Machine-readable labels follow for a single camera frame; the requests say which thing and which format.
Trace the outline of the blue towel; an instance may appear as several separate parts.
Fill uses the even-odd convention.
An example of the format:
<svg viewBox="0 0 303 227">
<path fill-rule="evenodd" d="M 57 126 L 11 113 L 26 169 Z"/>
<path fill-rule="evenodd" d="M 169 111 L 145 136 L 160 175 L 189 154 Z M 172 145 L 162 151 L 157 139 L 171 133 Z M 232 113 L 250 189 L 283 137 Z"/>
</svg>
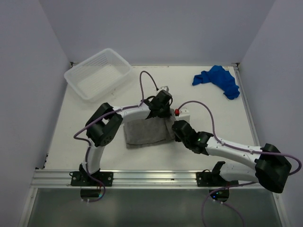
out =
<svg viewBox="0 0 303 227">
<path fill-rule="evenodd" d="M 239 86 L 236 84 L 235 78 L 222 66 L 214 65 L 209 71 L 204 70 L 200 74 L 195 75 L 192 85 L 196 86 L 206 83 L 218 86 L 229 100 L 234 100 L 240 95 Z"/>
</svg>

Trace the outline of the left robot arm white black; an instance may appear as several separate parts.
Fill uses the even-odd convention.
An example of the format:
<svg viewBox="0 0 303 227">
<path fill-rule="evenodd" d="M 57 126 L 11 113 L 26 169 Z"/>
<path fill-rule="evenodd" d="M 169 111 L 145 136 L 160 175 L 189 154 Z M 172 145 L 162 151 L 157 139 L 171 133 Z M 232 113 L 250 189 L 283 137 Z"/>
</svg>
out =
<svg viewBox="0 0 303 227">
<path fill-rule="evenodd" d="M 124 123 L 134 120 L 146 120 L 150 118 L 168 118 L 171 116 L 170 105 L 172 95 L 160 90 L 151 100 L 144 99 L 138 105 L 111 106 L 103 103 L 85 124 L 85 127 L 74 135 L 78 137 L 86 131 L 87 138 L 81 140 L 89 144 L 84 161 L 80 164 L 81 179 L 85 184 L 92 186 L 98 181 L 100 161 L 105 149 L 115 137 L 118 129 Z"/>
</svg>

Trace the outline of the grey towel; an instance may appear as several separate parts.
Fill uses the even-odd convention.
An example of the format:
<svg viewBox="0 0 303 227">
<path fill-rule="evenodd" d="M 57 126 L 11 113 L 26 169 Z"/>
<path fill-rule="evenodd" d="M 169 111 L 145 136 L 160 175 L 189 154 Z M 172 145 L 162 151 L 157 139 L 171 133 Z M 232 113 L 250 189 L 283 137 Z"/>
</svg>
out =
<svg viewBox="0 0 303 227">
<path fill-rule="evenodd" d="M 127 149 L 143 148 L 171 142 L 175 139 L 172 125 L 176 118 L 150 118 L 124 124 Z"/>
</svg>

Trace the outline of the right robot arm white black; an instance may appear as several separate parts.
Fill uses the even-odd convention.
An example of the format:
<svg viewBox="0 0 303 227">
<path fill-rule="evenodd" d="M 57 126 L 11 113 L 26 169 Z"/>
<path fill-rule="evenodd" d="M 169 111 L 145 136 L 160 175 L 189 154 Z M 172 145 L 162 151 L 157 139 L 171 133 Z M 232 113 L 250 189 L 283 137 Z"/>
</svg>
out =
<svg viewBox="0 0 303 227">
<path fill-rule="evenodd" d="M 250 147 L 217 139 L 214 134 L 195 131 L 185 120 L 175 121 L 172 130 L 177 141 L 196 154 L 237 162 L 236 165 L 220 164 L 220 169 L 211 173 L 213 184 L 248 181 L 259 183 L 271 192 L 283 192 L 292 165 L 275 146 Z"/>
</svg>

